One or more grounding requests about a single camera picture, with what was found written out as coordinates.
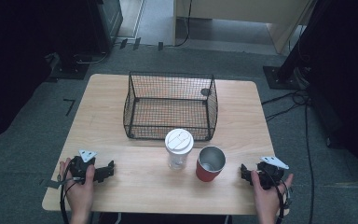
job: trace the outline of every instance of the white cup lid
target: white cup lid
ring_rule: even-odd
[[[191,149],[193,147],[193,136],[186,130],[175,129],[167,134],[165,145],[171,151],[182,151],[188,147]]]

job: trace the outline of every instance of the white marker tag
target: white marker tag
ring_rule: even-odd
[[[83,150],[83,149],[79,150],[79,154],[80,154],[81,159],[83,160],[83,162],[88,162],[88,161],[90,161],[92,158],[94,158],[97,155],[96,152],[87,151],[87,150]]]
[[[288,165],[284,164],[282,161],[280,161],[276,157],[260,157],[260,160],[262,160],[270,165],[278,166],[278,167],[281,167],[286,170],[289,169]]]

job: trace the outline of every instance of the hand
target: hand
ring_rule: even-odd
[[[275,223],[275,217],[280,209],[277,190],[275,188],[263,189],[260,185],[260,179],[257,171],[252,171],[252,182],[255,191],[255,210],[257,212],[260,224]],[[293,174],[290,174],[284,183],[287,188],[292,186]],[[278,186],[279,191],[283,195],[286,191],[284,184]]]
[[[66,162],[60,161],[60,176],[63,176],[66,167],[69,165],[71,159],[67,158]],[[65,185],[66,197],[71,206],[72,217],[71,223],[87,223],[94,200],[94,179],[95,167],[90,165],[86,172],[86,181],[84,185],[78,184],[70,180]],[[68,171],[66,178],[72,178],[72,174]]]

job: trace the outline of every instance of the metal mesh basket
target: metal mesh basket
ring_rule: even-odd
[[[129,138],[164,139],[182,128],[194,140],[208,141],[216,122],[213,75],[130,72],[123,118]]]

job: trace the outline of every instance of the cup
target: cup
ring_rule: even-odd
[[[197,177],[204,182],[213,181],[223,170],[225,164],[226,156],[220,148],[205,147],[201,150],[197,159]]]
[[[193,135],[184,129],[174,129],[165,136],[165,148],[169,153],[168,165],[173,170],[186,167],[187,155],[194,145]]]

